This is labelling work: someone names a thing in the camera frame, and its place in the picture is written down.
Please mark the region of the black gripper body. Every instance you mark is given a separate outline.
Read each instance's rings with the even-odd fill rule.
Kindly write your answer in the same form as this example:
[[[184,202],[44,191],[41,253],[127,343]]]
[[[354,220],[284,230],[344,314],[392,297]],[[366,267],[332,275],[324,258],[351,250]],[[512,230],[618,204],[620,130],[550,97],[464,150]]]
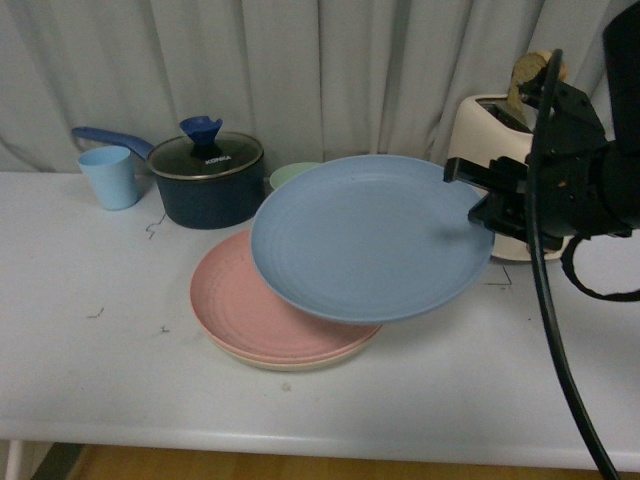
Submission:
[[[631,235],[631,154],[605,138],[588,97],[555,85],[538,171],[538,219],[547,249],[564,237]]]

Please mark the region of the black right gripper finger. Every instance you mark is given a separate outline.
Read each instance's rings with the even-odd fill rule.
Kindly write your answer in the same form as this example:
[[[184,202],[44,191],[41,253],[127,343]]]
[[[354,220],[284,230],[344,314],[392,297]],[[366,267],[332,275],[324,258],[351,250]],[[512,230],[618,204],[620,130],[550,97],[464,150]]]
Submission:
[[[468,220],[496,234],[528,240],[523,194],[489,192],[469,210]]]

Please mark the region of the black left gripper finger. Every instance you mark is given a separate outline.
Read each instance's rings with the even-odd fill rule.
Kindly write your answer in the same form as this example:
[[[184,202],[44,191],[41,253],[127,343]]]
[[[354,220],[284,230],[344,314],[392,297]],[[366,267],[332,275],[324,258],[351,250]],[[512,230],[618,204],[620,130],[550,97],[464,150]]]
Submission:
[[[482,166],[461,157],[447,160],[443,180],[461,181],[491,193],[524,194],[528,167],[512,158],[501,156]]]

